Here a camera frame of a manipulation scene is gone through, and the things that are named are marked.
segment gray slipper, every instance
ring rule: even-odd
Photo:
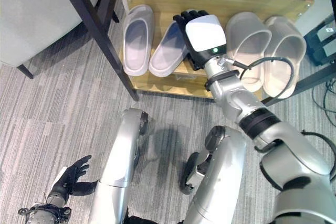
[[[187,52],[182,33],[174,21],[155,50],[149,62],[149,70],[157,77],[166,77],[178,67]]]
[[[285,17],[270,17],[265,22],[272,32],[272,39],[265,51],[265,57],[284,57],[294,66],[294,78],[288,89],[279,97],[289,97],[299,78],[300,63],[306,53],[306,41],[294,24]],[[271,97],[277,96],[286,86],[291,72],[287,63],[265,62],[264,91]]]
[[[146,73],[154,36],[154,13],[148,5],[132,8],[124,21],[123,67],[130,76]]]
[[[264,51],[272,36],[271,31],[258,16],[251,12],[233,16],[226,24],[225,34],[227,56],[245,65],[264,57]],[[259,90],[264,83],[263,65],[257,65],[246,71],[242,83],[251,92]]]

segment floor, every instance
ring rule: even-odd
[[[121,1],[117,14],[123,17]],[[29,80],[17,69],[0,69],[0,223],[24,223],[17,214],[44,200],[63,166],[91,154],[83,181],[96,180],[106,163],[120,113],[129,107],[146,111],[152,130],[142,137],[141,157],[135,171],[129,209],[131,215],[158,223],[184,219],[193,195],[179,191],[179,178],[191,153],[202,148],[214,125],[237,126],[209,99],[139,92],[134,102],[108,64],[97,44],[78,27],[26,66]],[[117,51],[122,25],[112,24],[109,36]],[[307,57],[301,78],[316,71]],[[336,129],[311,100],[311,91],[273,105],[270,110],[298,130],[334,137]],[[316,88],[320,100],[323,86]],[[328,163],[328,147],[310,138]],[[278,192],[259,170],[262,155],[248,141],[241,190],[233,223],[269,223]],[[92,195],[70,197],[71,224],[87,223]]]

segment white wall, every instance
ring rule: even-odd
[[[331,0],[315,0],[314,4],[296,21],[295,25],[304,36],[332,13]]]

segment shoe rack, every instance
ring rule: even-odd
[[[187,9],[204,9],[215,14],[223,27],[236,13],[254,12],[261,20],[274,15],[285,16],[293,21],[298,19],[313,4],[314,0],[123,0],[126,10],[134,6],[147,4],[152,7],[155,16],[155,32],[152,55],[160,43],[172,17]],[[193,71],[184,60],[175,71],[165,78],[158,78],[149,71],[139,77],[130,77],[133,87],[139,90],[161,92],[195,97],[212,98],[204,88],[206,75],[204,70]],[[261,99],[261,90],[255,94]]]

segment black cable on floor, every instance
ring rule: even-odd
[[[312,91],[311,91],[311,97],[313,99],[313,102],[320,108],[324,111],[324,113],[326,114],[326,117],[328,119],[328,121],[334,126],[336,127],[336,124],[332,121],[330,115],[328,113],[333,113],[333,114],[336,114],[336,111],[335,110],[330,110],[330,109],[327,109],[326,107],[326,101],[327,101],[327,95],[328,93],[331,93],[331,94],[336,94],[336,91],[334,91],[334,86],[336,84],[336,80],[329,80],[326,82],[326,85],[325,85],[325,92],[324,92],[324,95],[323,95],[323,103],[322,105],[320,105],[315,97],[314,97],[314,90],[315,90],[315,87],[313,87]]]

